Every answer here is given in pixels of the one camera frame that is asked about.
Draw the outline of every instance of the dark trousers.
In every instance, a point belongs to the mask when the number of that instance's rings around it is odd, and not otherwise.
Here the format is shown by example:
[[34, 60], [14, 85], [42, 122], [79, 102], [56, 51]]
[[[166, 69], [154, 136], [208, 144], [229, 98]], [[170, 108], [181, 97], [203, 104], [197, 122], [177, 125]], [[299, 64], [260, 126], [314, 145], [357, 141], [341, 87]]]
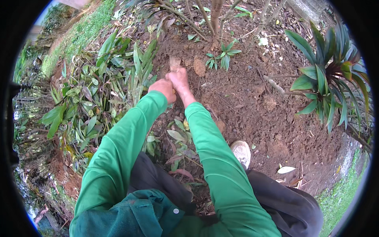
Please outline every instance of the dark trousers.
[[[317, 237], [323, 225], [323, 214], [317, 201], [308, 193], [286, 187], [267, 175], [246, 170], [254, 195], [271, 215], [283, 237]], [[177, 207], [193, 213], [191, 193], [150, 158], [141, 152], [130, 175], [128, 193], [155, 188], [162, 191]], [[217, 216], [201, 217], [208, 224], [216, 223]]]

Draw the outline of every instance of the soil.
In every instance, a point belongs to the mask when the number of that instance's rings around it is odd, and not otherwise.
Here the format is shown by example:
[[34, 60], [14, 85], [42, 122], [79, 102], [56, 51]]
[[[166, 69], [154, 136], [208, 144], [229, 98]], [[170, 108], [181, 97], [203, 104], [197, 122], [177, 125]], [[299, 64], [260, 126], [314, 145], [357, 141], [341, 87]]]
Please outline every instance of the soil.
[[[244, 7], [252, 11], [262, 7], [261, 4], [244, 4]], [[198, 17], [194, 14], [193, 16], [196, 21]], [[230, 30], [234, 32], [234, 37], [238, 37], [256, 25], [257, 20], [251, 24], [248, 17], [232, 18], [226, 25], [227, 32], [223, 38], [225, 44], [233, 40], [228, 33]], [[267, 35], [275, 35], [277, 31], [277, 25], [265, 28]], [[289, 185], [303, 174], [303, 186], [300, 189], [315, 196], [331, 187], [338, 179], [339, 175], [335, 175], [341, 162], [338, 157], [344, 152], [341, 148], [346, 147], [343, 128], [337, 126], [338, 120], [335, 117], [333, 130], [329, 135], [314, 113], [295, 115], [306, 105], [308, 99], [299, 96], [283, 98], [261, 78], [260, 73], [298, 75], [297, 68], [308, 65], [302, 53], [291, 42], [285, 41], [285, 36], [270, 37], [268, 53], [265, 53], [263, 46], [257, 46], [256, 41], [253, 41], [248, 52], [250, 40], [240, 39], [240, 43], [234, 44], [233, 49], [240, 49], [242, 52], [231, 58], [228, 71], [220, 69], [220, 65], [217, 71], [208, 68], [204, 70], [204, 63], [209, 59], [205, 54], [220, 54], [220, 45], [214, 49], [211, 43], [189, 41], [187, 33], [180, 34], [169, 29], [159, 39], [160, 48], [153, 60], [153, 72], [158, 74], [158, 78], [164, 78], [170, 68], [169, 56], [181, 58], [195, 98], [211, 112], [227, 143], [244, 140], [250, 146], [256, 146], [251, 150], [249, 168], [273, 179], [286, 180], [283, 185]], [[294, 78], [276, 79], [276, 83], [285, 90], [289, 90], [293, 82]], [[155, 135], [167, 136], [167, 124], [180, 113], [184, 113], [184, 108], [178, 99], [167, 114], [157, 119], [152, 128]], [[170, 145], [167, 144], [167, 139], [164, 141], [161, 156], [163, 162], [174, 155], [168, 149]], [[279, 164], [297, 169], [278, 174]], [[199, 214], [212, 214], [212, 206], [207, 205], [211, 201], [208, 187], [197, 186], [193, 191]]]

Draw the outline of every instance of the green shirt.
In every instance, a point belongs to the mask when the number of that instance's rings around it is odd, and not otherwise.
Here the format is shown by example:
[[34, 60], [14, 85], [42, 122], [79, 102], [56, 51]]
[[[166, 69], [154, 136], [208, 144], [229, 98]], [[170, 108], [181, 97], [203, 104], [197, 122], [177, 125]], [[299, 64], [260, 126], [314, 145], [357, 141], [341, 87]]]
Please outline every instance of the green shirt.
[[[86, 210], [107, 211], [126, 197], [130, 172], [146, 134], [166, 108], [166, 97], [151, 91], [103, 137], [83, 176], [75, 217], [70, 225], [71, 236], [81, 235], [75, 233], [81, 213]], [[242, 165], [210, 113], [195, 102], [187, 107], [185, 115], [219, 222], [205, 226], [199, 217], [183, 216], [170, 235], [281, 236], [271, 216], [255, 198]]]

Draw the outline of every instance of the shoe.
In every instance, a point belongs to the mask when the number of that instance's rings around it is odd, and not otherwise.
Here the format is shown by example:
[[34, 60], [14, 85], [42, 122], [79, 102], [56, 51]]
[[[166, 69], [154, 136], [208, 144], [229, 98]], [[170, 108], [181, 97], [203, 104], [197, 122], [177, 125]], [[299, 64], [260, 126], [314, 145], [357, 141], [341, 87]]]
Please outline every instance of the shoe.
[[246, 169], [249, 168], [250, 164], [250, 147], [245, 141], [235, 141], [230, 146], [230, 149], [232, 150], [234, 156], [237, 158], [237, 160], [243, 164]]

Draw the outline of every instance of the lawn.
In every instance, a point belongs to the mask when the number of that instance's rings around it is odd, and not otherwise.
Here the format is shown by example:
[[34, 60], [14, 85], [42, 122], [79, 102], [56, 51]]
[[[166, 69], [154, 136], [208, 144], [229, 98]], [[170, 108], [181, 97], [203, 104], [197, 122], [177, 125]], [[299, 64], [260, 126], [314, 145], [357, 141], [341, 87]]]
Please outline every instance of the lawn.
[[73, 25], [53, 52], [45, 56], [41, 68], [45, 75], [51, 75], [59, 56], [71, 60], [72, 56], [98, 36], [102, 28], [109, 25], [115, 3], [116, 0], [105, 0], [93, 13], [84, 16]]
[[315, 197], [324, 214], [324, 225], [319, 237], [327, 237], [330, 234], [353, 200], [367, 165], [367, 157], [364, 156], [363, 170], [360, 175], [357, 175], [356, 165], [359, 157], [360, 151], [357, 149], [348, 174], [342, 177], [332, 190], [324, 190]]

